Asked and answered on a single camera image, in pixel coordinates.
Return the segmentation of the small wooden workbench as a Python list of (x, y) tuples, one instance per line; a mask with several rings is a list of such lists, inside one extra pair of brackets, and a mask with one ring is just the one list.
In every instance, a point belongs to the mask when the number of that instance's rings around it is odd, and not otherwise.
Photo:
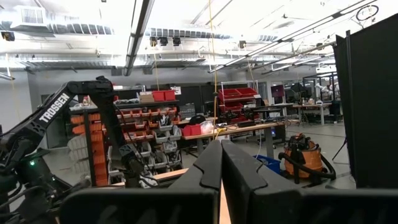
[(325, 124), (325, 109), (331, 106), (332, 103), (320, 103), (320, 104), (313, 104), (313, 105), (298, 105), (293, 104), (292, 107), (298, 109), (299, 119), (302, 119), (303, 109), (311, 109), (311, 110), (318, 110), (320, 115), (320, 123), (321, 125)]

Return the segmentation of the clear plastic bag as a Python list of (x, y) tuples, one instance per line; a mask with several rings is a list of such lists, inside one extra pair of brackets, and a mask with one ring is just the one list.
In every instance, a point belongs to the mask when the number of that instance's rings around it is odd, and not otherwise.
[(200, 124), (202, 134), (210, 134), (214, 131), (214, 124), (212, 121), (204, 121)]

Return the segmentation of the black partition screen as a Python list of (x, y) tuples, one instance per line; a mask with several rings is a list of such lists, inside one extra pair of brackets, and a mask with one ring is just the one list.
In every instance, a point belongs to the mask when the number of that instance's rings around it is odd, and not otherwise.
[(398, 189), (398, 13), (333, 50), (356, 186)]

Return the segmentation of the long wooden workbench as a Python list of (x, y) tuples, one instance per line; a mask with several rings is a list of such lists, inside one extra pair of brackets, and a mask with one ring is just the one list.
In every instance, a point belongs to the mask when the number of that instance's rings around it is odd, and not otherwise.
[(204, 150), (202, 139), (217, 139), (219, 136), (238, 134), (238, 133), (246, 133), (251, 131), (263, 130), (265, 137), (265, 147), (266, 147), (266, 156), (274, 159), (274, 148), (273, 148), (273, 138), (271, 133), (272, 127), (277, 126), (285, 126), (287, 124), (286, 121), (274, 122), (274, 123), (265, 123), (265, 124), (257, 124), (255, 126), (248, 127), (235, 127), (235, 128), (227, 128), (226, 131), (221, 131), (220, 133), (217, 130), (212, 130), (211, 133), (200, 134), (194, 136), (182, 136), (184, 140), (197, 140), (198, 152), (202, 153)]

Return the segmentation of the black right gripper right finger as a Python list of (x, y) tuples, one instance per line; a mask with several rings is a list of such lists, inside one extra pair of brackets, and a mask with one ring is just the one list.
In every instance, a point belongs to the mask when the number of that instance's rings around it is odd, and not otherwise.
[(221, 145), (231, 224), (398, 224), (398, 190), (303, 189), (235, 143)]

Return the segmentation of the black bag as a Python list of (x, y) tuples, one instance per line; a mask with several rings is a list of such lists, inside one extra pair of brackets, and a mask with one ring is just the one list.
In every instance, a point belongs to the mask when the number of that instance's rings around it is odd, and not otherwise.
[(190, 118), (189, 125), (201, 124), (204, 121), (206, 121), (206, 118), (203, 115), (197, 114)]

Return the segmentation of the orange shop vacuum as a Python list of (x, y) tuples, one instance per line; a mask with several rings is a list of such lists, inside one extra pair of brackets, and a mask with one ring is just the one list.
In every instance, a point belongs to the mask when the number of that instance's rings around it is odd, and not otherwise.
[(320, 145), (303, 133), (290, 137), (278, 159), (284, 160), (283, 176), (292, 177), (295, 184), (301, 179), (308, 179), (315, 185), (321, 184), (322, 179), (336, 179), (336, 171), (322, 155)]

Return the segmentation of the white ceiling vent unit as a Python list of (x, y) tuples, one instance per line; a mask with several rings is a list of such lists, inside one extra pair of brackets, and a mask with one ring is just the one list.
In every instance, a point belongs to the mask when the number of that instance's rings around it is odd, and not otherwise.
[(13, 20), (11, 28), (22, 26), (44, 27), (47, 25), (46, 11), (42, 7), (16, 6), (16, 18)]

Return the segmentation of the blue plastic storage bin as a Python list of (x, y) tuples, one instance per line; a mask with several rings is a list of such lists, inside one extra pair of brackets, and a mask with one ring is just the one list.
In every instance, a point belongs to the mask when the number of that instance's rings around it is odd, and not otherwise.
[(262, 162), (266, 167), (270, 168), (270, 170), (273, 170), (275, 173), (280, 174), (280, 160), (262, 155), (256, 155), (254, 156), (254, 158)]

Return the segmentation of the monitor with reddish screen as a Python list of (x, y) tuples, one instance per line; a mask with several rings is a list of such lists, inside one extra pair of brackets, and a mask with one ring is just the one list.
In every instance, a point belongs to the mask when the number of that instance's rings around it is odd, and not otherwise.
[(283, 85), (273, 85), (271, 87), (271, 95), (273, 98), (285, 96), (285, 90)]

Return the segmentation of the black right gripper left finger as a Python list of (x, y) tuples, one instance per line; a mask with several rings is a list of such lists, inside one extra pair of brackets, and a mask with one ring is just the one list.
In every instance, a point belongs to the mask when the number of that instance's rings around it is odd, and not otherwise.
[(172, 185), (85, 189), (62, 203), (60, 224), (219, 224), (222, 145), (209, 143)]

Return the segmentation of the shelf with orange bins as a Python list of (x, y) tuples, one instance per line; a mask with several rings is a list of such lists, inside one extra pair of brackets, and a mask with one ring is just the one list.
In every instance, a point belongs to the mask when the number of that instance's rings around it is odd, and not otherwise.
[[(127, 143), (136, 152), (149, 175), (163, 174), (183, 167), (178, 140), (182, 137), (176, 101), (133, 103), (121, 100), (116, 114)], [(71, 108), (72, 132), (69, 156), (76, 172), (91, 176), (94, 185), (116, 184), (123, 173), (111, 164), (111, 141), (95, 106)]]

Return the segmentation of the long ceiling light bar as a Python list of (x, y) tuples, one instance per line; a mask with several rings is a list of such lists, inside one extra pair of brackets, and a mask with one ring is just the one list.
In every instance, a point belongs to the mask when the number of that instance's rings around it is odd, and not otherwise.
[(129, 76), (132, 72), (154, 2), (155, 0), (134, 0), (131, 28), (126, 51), (126, 63), (123, 68), (123, 75), (125, 77)]

